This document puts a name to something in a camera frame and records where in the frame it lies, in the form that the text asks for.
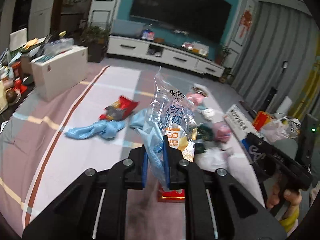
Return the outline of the person's right hand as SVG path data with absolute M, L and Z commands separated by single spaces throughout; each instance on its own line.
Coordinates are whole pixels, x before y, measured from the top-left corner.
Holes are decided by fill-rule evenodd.
M 275 207 L 280 202 L 279 194 L 281 192 L 281 186 L 279 185 L 279 182 L 281 179 L 281 175 L 277 175 L 277 182 L 273 185 L 272 192 L 267 198 L 266 207 L 268 209 Z M 289 217 L 299 209 L 302 196 L 299 191 L 285 189 L 283 192 L 283 198 L 286 202 L 289 202 L 289 206 L 287 207 L 286 212 L 283 214 L 283 217 Z

